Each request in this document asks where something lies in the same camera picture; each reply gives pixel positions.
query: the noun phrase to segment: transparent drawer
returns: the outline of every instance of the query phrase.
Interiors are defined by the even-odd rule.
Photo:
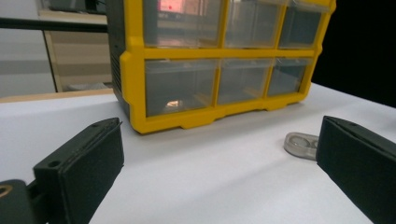
[[[321,16],[327,7],[294,0],[287,8],[280,49],[309,49],[315,44]]]
[[[226,48],[272,48],[282,0],[230,0]]]
[[[276,59],[267,95],[275,96],[298,92],[305,68],[312,62],[312,59],[307,58]]]
[[[144,41],[149,47],[214,48],[220,0],[144,0]]]
[[[271,59],[223,60],[218,104],[261,98],[271,64]]]
[[[147,117],[210,105],[216,68],[216,60],[146,61]]]

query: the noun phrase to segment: yellow frame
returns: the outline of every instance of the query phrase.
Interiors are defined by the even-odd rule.
[[[325,6],[329,9],[323,13],[314,47],[312,49],[155,49],[146,48],[143,39],[143,1],[124,0],[125,39],[126,50],[120,56],[122,97],[130,106],[130,122],[140,133],[150,133],[160,130],[181,127],[193,128],[210,124],[216,119],[228,115],[251,110],[275,110],[291,103],[302,101],[309,92],[311,77],[314,72],[319,54],[322,52],[321,43],[326,33],[331,14],[335,11],[335,0],[301,0],[310,4]],[[223,46],[226,29],[227,8],[229,0],[221,0],[223,4],[220,19],[219,45]],[[279,24],[283,24],[287,5],[281,7]],[[277,27],[275,46],[278,45],[282,27]],[[250,100],[230,105],[216,105],[219,91],[219,69],[214,80],[213,104],[202,109],[146,117],[145,92],[145,60],[146,59],[200,59],[200,58],[312,58],[313,63],[305,69],[305,74],[299,92]],[[265,83],[268,90],[270,75]]]

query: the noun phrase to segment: black metal bar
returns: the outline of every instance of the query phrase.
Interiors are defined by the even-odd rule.
[[[107,33],[107,25],[65,21],[33,21],[0,18],[0,28],[41,31]]]

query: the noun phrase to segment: table surface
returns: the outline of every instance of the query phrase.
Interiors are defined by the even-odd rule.
[[[372,223],[315,161],[291,156],[283,141],[290,132],[318,135],[327,115],[396,142],[395,112],[313,84],[305,100],[277,111],[142,135],[111,93],[2,103],[0,180],[30,183],[33,166],[53,150],[118,117],[125,166],[92,224]]]

